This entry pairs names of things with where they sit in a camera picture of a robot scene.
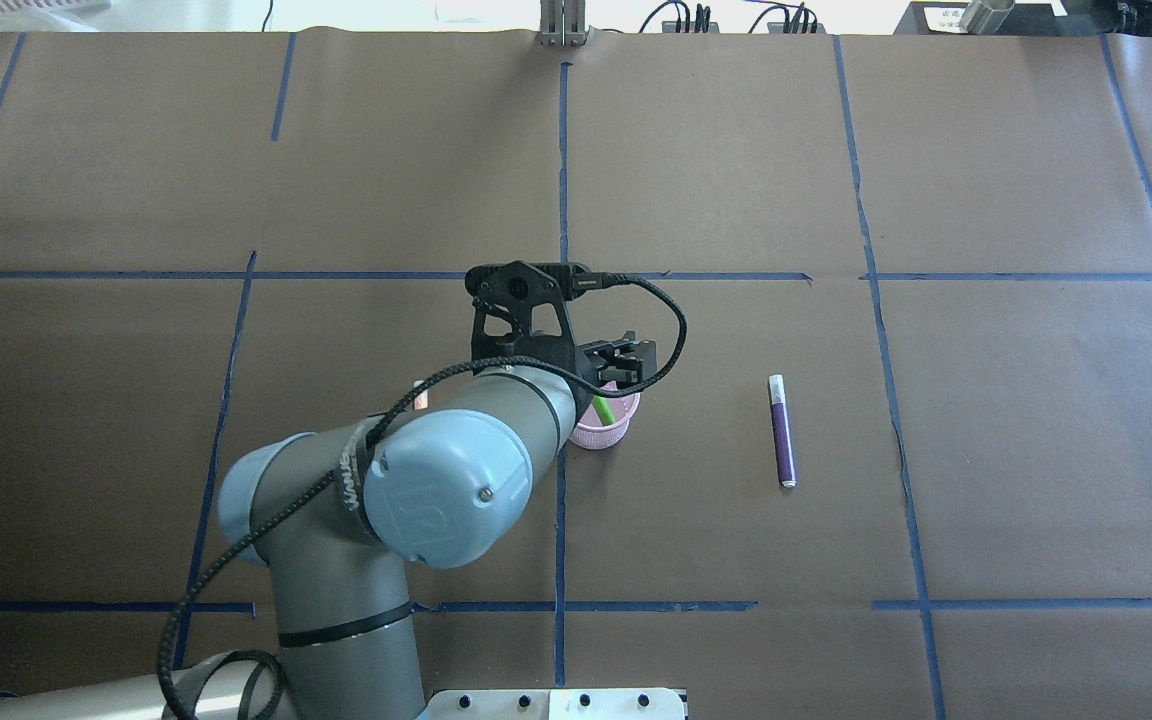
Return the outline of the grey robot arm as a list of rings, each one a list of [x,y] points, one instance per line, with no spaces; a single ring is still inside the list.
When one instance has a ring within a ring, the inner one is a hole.
[[[230,547],[170,611],[156,673],[14,696],[0,719],[682,719],[680,694],[422,687],[408,564],[462,568],[517,523],[594,397],[664,377],[634,333],[573,348],[497,343],[435,373],[388,414],[303,433],[238,460],[219,511]],[[270,570],[276,650],[234,650],[175,670],[183,621],[225,566]]]

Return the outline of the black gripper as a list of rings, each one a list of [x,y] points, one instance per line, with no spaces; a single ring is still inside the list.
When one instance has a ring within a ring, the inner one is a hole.
[[[641,338],[598,340],[576,346],[582,356],[576,376],[589,386],[612,389],[646,388],[657,376],[657,342]]]

